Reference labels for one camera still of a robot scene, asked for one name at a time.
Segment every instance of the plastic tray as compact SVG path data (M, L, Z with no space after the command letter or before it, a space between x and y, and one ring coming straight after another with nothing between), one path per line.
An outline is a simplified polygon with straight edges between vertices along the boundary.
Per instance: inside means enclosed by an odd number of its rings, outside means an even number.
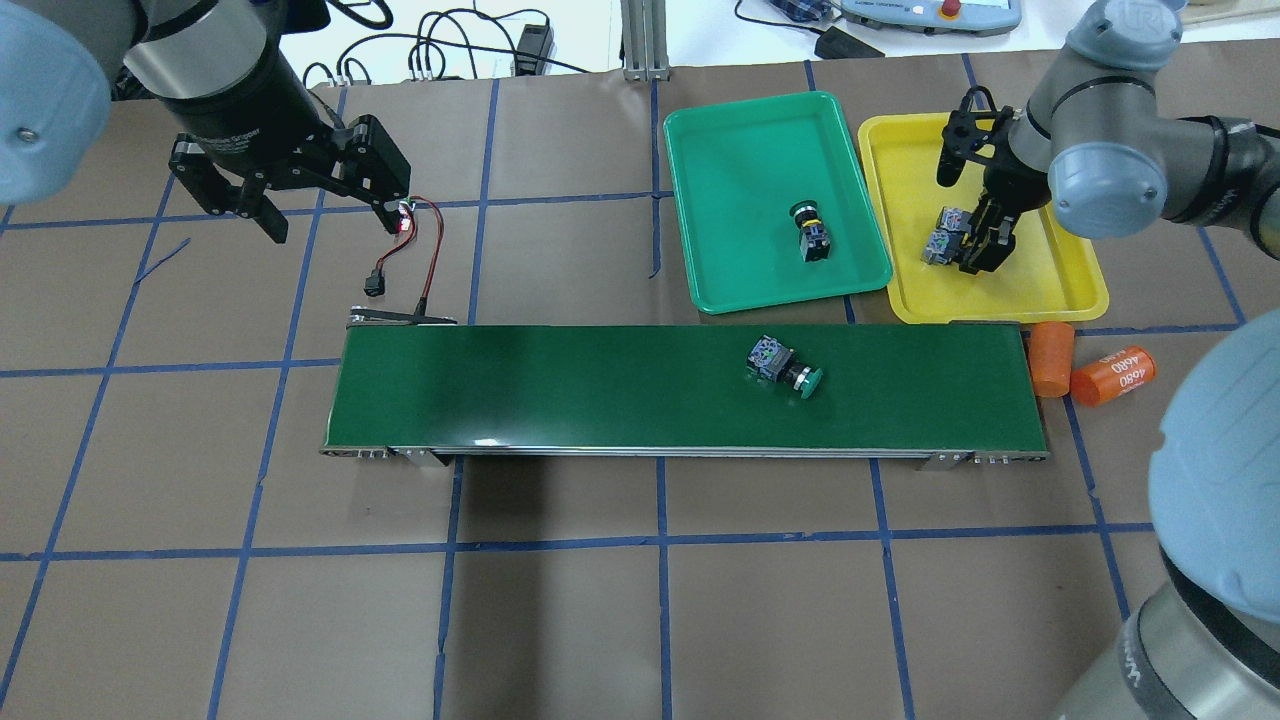
M893 259L888 300L908 323L951 320L1092 320L1111 299L1093 243L1057 224L1048 208L1027 213L1018 247L995 273L969 275L920 259L945 205L973 210L982 167L970 163L955 187L934 179L946 113L881 115L858 131L876 217Z
M718 314L879 290L892 265L840 102L803 92L677 110L663 126L694 305ZM788 211L814 200L831 255Z

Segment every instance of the green cap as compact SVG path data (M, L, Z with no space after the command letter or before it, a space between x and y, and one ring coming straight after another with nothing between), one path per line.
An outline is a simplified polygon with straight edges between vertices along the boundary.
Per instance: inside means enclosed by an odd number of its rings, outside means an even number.
M812 373L809 373L809 377L806 377L804 382L800 383L800 397L804 400L809 400L809 396L813 395L813 391L818 389L818 383L820 382L822 382L822 368L817 368Z

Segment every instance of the plaid cloth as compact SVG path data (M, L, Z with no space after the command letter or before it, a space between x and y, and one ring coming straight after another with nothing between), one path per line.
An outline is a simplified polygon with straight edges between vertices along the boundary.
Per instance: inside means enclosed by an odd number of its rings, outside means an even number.
M829 0L769 0L769 5L797 23L817 23L831 14Z

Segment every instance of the yellow tray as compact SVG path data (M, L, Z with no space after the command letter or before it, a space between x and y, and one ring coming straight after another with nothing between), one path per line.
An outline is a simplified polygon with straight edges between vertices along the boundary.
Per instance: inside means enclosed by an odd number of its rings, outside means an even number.
M969 163L955 187L934 179L946 113L881 115L858 129L858 150L893 261L888 300L906 323L951 320L1092 320L1111 296L1093 243L1057 224L1048 206L1014 228L1018 247L995 273L970 275L929 265L920 251L945 205L973 210L980 165Z

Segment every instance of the orange plastic object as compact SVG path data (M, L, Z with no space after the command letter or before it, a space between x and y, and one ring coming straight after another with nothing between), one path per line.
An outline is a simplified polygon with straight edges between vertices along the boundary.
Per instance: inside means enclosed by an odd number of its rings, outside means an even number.
M1036 397L1062 397L1071 388L1071 354L1075 328L1066 323L1037 323L1027 341Z
M1156 379L1156 361L1130 345L1071 373L1071 400L1088 407L1110 402Z

